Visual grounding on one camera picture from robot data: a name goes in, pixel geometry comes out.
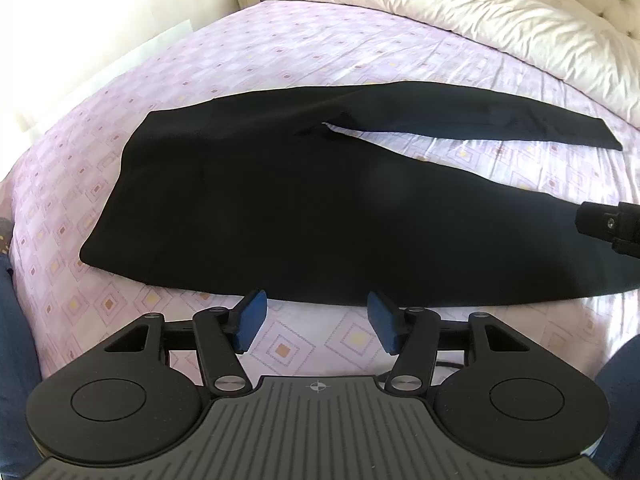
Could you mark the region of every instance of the pink patterned bed sheet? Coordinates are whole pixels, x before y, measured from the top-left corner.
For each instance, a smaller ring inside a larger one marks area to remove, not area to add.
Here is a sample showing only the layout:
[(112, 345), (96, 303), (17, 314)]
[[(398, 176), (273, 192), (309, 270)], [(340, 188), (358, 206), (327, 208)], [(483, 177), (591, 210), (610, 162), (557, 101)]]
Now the pink patterned bed sheet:
[[(123, 146), (147, 113), (256, 89), (398, 80), (488, 88), (601, 117), (625, 151), (347, 134), (576, 203), (639, 201), (636, 129), (552, 76), (450, 32), (384, 12), (264, 2), (209, 25), (115, 79), (49, 130), (5, 182), (15, 218), (10, 255), (15, 286), (44, 376), (146, 312), (190, 319), (197, 310), (238, 300), (146, 286), (78, 258), (117, 180)], [(211, 257), (224, 264), (224, 254)], [(447, 319), (466, 319), (473, 309), (438, 310)], [(638, 332), (637, 291), (487, 310), (591, 375)], [(263, 374), (380, 373), (393, 360), (363, 309), (286, 301), (270, 301), (251, 351), (241, 357), (254, 383)], [(174, 354), (172, 366), (199, 380), (192, 352)]]

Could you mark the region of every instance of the blue jeans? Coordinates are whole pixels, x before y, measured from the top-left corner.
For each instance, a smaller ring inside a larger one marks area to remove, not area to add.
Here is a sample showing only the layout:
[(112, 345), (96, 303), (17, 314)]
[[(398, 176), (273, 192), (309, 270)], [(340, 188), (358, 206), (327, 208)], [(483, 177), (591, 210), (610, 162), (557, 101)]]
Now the blue jeans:
[(619, 480), (640, 474), (640, 336), (628, 341), (596, 377), (609, 401), (609, 426), (593, 461)]
[(27, 397), (42, 380), (33, 336), (15, 297), (13, 269), (0, 253), (0, 474), (22, 478), (41, 461), (27, 429)]

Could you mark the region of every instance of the silver screw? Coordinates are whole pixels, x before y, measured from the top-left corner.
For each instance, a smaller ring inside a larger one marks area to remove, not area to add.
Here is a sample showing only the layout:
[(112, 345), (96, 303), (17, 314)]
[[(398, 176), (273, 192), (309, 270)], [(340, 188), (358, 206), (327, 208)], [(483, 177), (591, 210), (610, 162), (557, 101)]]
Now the silver screw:
[(237, 375), (225, 375), (216, 379), (213, 385), (221, 392), (236, 392), (246, 386), (246, 381)]
[(412, 375), (398, 375), (391, 379), (391, 386), (402, 392), (412, 392), (422, 386), (422, 381)]

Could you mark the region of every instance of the bed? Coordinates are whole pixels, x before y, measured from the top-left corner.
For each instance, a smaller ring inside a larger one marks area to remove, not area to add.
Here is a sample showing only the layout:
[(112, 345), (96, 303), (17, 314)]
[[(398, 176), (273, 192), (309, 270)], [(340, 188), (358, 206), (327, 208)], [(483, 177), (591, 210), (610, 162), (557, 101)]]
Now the bed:
[[(52, 127), (2, 184), (0, 208), (15, 220), (14, 285), (43, 375), (146, 312), (190, 319), (238, 301), (146, 286), (79, 259), (123, 146), (150, 111), (304, 85), (424, 80), (508, 92), (602, 118), (624, 150), (342, 132), (575, 203), (640, 203), (638, 17), (640, 0), (268, 0), (114, 79)], [(638, 301), (631, 291), (486, 310), (593, 376), (638, 333)], [(474, 310), (433, 307), (458, 320)], [(393, 358), (364, 309), (270, 301), (241, 361), (255, 383), (265, 374), (378, 374)], [(200, 381), (192, 352), (175, 353), (171, 365)]]

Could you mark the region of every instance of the gray ribbed plate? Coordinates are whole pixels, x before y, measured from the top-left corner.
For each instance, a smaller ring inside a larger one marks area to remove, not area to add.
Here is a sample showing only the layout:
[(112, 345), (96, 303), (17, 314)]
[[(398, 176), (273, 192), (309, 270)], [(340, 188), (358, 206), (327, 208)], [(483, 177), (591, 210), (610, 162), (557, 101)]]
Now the gray ribbed plate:
[(452, 443), (417, 399), (373, 378), (266, 377), (254, 393), (215, 402), (163, 455), (118, 468), (48, 459), (30, 480), (604, 480), (587, 458), (518, 468)]

